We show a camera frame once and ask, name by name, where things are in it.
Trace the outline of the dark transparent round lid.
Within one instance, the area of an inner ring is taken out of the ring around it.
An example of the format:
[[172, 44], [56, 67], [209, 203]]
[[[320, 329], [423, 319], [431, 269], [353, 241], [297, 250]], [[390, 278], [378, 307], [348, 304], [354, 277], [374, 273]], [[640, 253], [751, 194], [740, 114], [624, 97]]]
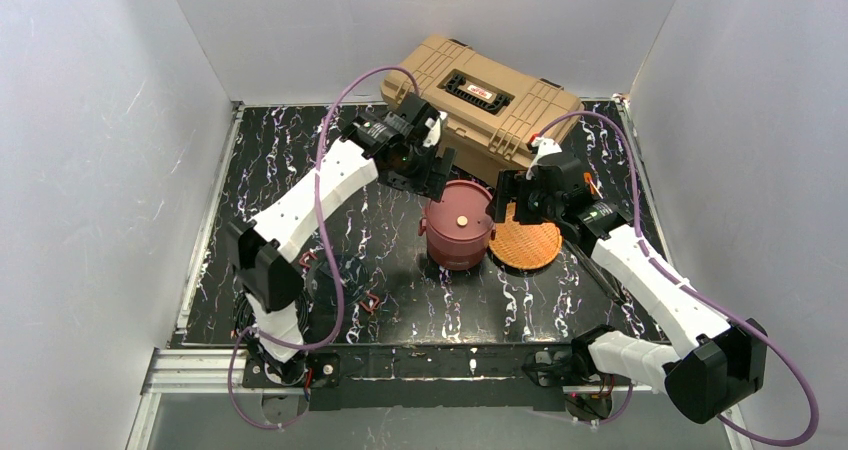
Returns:
[[[367, 287], [370, 285], [370, 273], [363, 261], [352, 254], [335, 254], [334, 258], [345, 306], [351, 307], [365, 300]], [[324, 310], [336, 309], [336, 279], [324, 254], [320, 254], [309, 264], [305, 284], [309, 297], [316, 306]]]

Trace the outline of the red steel lunch bowl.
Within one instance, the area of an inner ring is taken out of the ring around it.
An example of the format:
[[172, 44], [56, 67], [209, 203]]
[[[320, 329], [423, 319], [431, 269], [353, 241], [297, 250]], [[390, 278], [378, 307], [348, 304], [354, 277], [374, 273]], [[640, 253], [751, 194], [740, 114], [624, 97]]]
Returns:
[[423, 216], [418, 234], [425, 237], [427, 254], [439, 266], [469, 270], [483, 260], [495, 235], [495, 225], [487, 215]]

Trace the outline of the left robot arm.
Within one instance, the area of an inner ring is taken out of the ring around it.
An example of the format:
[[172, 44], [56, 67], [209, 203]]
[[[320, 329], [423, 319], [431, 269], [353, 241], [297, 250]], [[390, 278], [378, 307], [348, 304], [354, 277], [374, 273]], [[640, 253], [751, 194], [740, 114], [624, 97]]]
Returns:
[[364, 112], [341, 127], [280, 199], [247, 221], [228, 223], [228, 262], [255, 318], [249, 328], [272, 360], [286, 364], [317, 347], [305, 343], [298, 320], [305, 283], [295, 262], [302, 247], [313, 234], [327, 239], [327, 218], [373, 182], [440, 199], [456, 156], [440, 147], [447, 120], [414, 93], [394, 110]]

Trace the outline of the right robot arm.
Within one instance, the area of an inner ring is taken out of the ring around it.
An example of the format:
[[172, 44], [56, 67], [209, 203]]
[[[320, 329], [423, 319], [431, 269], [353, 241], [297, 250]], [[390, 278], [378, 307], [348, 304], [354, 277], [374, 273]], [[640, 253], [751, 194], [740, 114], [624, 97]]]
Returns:
[[528, 170], [500, 171], [487, 212], [505, 222], [509, 204], [520, 225], [554, 224], [623, 285], [668, 339], [654, 343], [599, 325], [572, 339], [571, 371], [649, 385], [698, 424], [763, 387], [767, 348], [755, 336], [759, 323], [731, 322], [685, 293], [681, 276], [657, 270], [661, 256], [638, 236], [631, 217], [591, 190], [577, 158], [554, 153]]

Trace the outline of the red round lid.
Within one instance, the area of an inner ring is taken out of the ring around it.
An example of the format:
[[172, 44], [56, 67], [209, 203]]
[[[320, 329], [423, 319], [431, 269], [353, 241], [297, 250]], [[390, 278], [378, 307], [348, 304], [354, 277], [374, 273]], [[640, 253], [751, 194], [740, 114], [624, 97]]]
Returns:
[[424, 207], [419, 234], [429, 239], [441, 238], [448, 243], [488, 241], [494, 231], [486, 210], [492, 195], [470, 180], [451, 180], [440, 200], [430, 200]]

